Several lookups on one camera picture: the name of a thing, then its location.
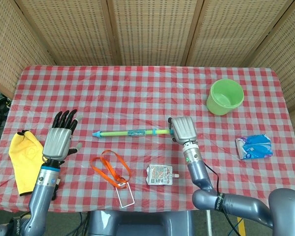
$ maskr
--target green plastic bowl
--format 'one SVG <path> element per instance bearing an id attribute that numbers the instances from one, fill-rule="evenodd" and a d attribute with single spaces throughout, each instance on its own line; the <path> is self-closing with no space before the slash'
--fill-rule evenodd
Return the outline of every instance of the green plastic bowl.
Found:
<path id="1" fill-rule="evenodd" d="M 218 116 L 239 107 L 244 100 L 244 91 L 239 83 L 230 79 L 216 81 L 206 101 L 208 110 Z"/>

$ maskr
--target blue plastic bag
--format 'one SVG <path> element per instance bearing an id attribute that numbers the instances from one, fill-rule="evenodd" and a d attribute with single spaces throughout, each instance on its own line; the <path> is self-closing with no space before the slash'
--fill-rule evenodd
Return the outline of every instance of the blue plastic bag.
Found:
<path id="1" fill-rule="evenodd" d="M 273 155 L 271 140 L 265 135 L 252 135 L 236 139 L 239 159 L 265 158 Z"/>

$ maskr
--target yellow cloth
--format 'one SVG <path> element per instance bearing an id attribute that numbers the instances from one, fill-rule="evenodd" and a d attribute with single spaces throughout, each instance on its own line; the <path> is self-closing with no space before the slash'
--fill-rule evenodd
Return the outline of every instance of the yellow cloth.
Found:
<path id="1" fill-rule="evenodd" d="M 43 146 L 30 131 L 18 132 L 11 141 L 9 156 L 20 195 L 33 191 L 43 164 L 42 150 Z"/>

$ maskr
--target orange lanyard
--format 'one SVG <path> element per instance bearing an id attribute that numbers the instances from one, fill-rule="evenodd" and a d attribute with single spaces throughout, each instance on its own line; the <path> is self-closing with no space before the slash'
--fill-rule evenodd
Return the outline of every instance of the orange lanyard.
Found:
<path id="1" fill-rule="evenodd" d="M 111 164 L 109 161 L 107 161 L 106 159 L 104 159 L 103 155 L 108 153 L 108 152 L 112 152 L 113 154 L 115 154 L 115 156 L 118 158 L 118 160 L 122 163 L 122 165 L 127 169 L 128 173 L 129 173 L 129 179 L 124 179 L 122 176 L 119 176 L 114 169 L 112 168 Z M 111 179 L 109 176 L 107 176 L 104 172 L 102 172 L 100 169 L 98 169 L 95 165 L 94 162 L 96 160 L 100 159 L 101 162 L 103 163 L 103 165 L 106 167 L 106 169 L 108 171 L 110 171 L 110 173 L 112 174 L 113 179 Z M 103 177 L 106 181 L 108 181 L 109 183 L 111 183 L 113 186 L 115 186 L 116 188 L 126 188 L 127 185 L 126 183 L 130 180 L 131 178 L 131 170 L 129 169 L 129 167 L 127 166 L 127 164 L 125 163 L 125 161 L 122 159 L 121 156 L 119 156 L 118 154 L 116 154 L 114 151 L 111 150 L 105 150 L 102 152 L 100 157 L 94 157 L 91 161 L 90 161 L 90 165 L 93 168 L 94 171 L 96 171 L 99 175 L 101 175 L 101 177 Z"/>

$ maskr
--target red and white checkered tablecloth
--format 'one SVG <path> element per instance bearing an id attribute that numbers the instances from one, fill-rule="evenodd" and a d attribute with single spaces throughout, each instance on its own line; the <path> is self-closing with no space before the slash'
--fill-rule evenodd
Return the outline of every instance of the red and white checkered tablecloth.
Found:
<path id="1" fill-rule="evenodd" d="M 219 117 L 208 112 L 205 102 L 210 85 L 221 78 L 238 81 L 245 99 L 238 109 Z M 267 204 L 272 190 L 295 189 L 295 136 L 280 82 L 270 69 L 32 66 L 19 79 L 0 141 L 0 209 L 28 210 L 30 200 L 20 197 L 16 188 L 8 156 L 13 135 L 29 129 L 44 144 L 55 114 L 73 108 L 83 119 L 72 146 L 81 142 L 83 147 L 62 165 L 50 211 L 121 209 L 114 187 L 89 164 L 105 149 L 123 156 L 132 170 L 135 204 L 124 210 L 195 209 L 192 193 L 197 187 L 191 182 L 182 146 L 169 136 L 92 137 L 97 130 L 167 128 L 167 119 L 178 116 L 191 116 L 195 122 L 202 157 L 220 175 L 222 192 L 256 197 Z M 266 134 L 274 155 L 240 161 L 235 138 L 253 134 Z M 119 169 L 118 163 L 112 163 Z M 180 178 L 172 186 L 147 185 L 146 168 L 151 163 L 172 165 Z M 208 172 L 215 185 L 215 176 Z M 127 191 L 121 195 L 123 201 L 130 198 Z"/>

